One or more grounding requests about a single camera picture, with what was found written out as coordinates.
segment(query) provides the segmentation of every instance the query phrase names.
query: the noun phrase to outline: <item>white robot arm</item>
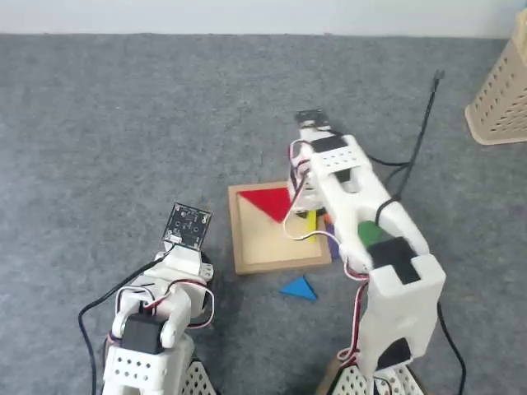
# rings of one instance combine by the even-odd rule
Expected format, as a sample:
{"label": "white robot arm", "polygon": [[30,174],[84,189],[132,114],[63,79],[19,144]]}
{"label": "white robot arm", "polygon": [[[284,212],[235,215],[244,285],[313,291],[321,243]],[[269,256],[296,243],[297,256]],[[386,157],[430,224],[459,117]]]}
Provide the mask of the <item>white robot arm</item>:
{"label": "white robot arm", "polygon": [[[321,110],[302,111],[296,120],[301,139],[290,147],[292,210],[325,209],[346,270],[368,283],[355,349],[344,359],[367,378],[406,365],[427,350],[445,273],[399,202],[379,210],[390,195],[355,138],[333,132]],[[292,157],[297,144],[300,153]],[[366,250],[357,233],[362,221],[375,221],[394,238]]]}
{"label": "white robot arm", "polygon": [[[210,213],[175,204],[165,232],[165,252],[116,295],[115,318],[105,360],[103,395],[179,395],[194,353],[187,328],[202,328],[214,314],[208,283],[211,264],[199,250]],[[212,313],[204,323],[206,294]]]}

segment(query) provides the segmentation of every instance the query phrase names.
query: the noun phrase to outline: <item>blue triangle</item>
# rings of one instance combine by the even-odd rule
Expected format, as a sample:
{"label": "blue triangle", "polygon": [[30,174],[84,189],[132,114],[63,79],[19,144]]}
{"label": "blue triangle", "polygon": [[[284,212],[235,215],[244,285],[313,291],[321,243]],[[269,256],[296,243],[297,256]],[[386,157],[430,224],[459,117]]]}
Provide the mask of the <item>blue triangle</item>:
{"label": "blue triangle", "polygon": [[298,296],[299,298],[316,300],[316,295],[304,276],[297,278],[290,284],[287,284],[280,290],[280,292],[283,294]]}

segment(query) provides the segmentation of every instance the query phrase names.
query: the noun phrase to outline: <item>red triangle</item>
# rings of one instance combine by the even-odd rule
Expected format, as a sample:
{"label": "red triangle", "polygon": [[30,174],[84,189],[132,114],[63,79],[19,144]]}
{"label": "red triangle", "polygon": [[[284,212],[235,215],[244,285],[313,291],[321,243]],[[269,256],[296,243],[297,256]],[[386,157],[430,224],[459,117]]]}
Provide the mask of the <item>red triangle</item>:
{"label": "red triangle", "polygon": [[241,191],[239,194],[276,222],[283,221],[291,205],[287,188]]}

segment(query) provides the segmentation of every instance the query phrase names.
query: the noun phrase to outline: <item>purple piece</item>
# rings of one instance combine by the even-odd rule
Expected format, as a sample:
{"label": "purple piece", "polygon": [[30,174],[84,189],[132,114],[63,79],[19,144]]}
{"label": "purple piece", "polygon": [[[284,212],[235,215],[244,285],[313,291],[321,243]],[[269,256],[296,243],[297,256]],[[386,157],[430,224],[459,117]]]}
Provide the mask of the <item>purple piece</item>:
{"label": "purple piece", "polygon": [[[330,234],[335,234],[335,228],[333,227],[333,224],[326,224],[326,231]],[[335,243],[333,239],[328,238],[329,243],[329,251],[331,252],[331,259],[340,259],[340,254],[338,253],[338,245]]]}

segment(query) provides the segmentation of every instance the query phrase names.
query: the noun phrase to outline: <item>carpet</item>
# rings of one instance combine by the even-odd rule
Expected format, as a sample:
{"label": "carpet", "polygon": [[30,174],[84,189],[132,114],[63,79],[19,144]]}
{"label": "carpet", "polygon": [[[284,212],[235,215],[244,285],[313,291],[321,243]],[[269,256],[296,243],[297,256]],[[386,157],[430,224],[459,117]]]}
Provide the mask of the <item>carpet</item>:
{"label": "carpet", "polygon": [[[505,42],[335,36],[0,36],[0,386],[88,393],[77,312],[150,260],[174,201],[214,211],[217,316],[193,332],[226,395],[313,393],[349,342],[357,285],[234,273],[227,187],[287,176],[293,114],[322,107],[370,154],[405,160],[445,69],[403,204],[447,274],[466,393],[527,392],[527,155],[480,146],[464,107]],[[380,176],[389,170],[376,166]],[[100,357],[113,300],[86,317]],[[459,366],[439,327],[413,368],[435,395]]]}

